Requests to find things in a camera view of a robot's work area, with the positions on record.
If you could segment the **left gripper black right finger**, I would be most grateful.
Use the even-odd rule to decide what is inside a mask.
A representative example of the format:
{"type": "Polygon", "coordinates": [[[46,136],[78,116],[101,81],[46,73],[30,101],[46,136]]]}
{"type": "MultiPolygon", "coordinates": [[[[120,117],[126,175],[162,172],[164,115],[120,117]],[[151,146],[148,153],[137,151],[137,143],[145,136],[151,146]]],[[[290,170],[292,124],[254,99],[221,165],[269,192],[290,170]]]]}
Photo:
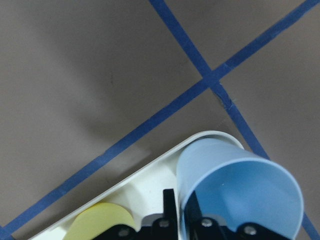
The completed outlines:
{"type": "Polygon", "coordinates": [[[201,240],[203,215],[200,209],[196,192],[190,195],[184,209],[186,235],[189,240],[201,240]]]}

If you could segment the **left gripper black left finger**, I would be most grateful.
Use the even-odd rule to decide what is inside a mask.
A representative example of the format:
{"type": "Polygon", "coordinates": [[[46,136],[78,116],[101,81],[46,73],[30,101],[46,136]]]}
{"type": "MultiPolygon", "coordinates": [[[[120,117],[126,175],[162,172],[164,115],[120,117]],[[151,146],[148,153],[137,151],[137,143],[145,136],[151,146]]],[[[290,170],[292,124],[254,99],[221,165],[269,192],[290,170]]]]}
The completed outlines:
{"type": "Polygon", "coordinates": [[[168,240],[178,239],[178,217],[174,190],[163,190],[163,220],[162,228],[166,231],[168,240]]]}

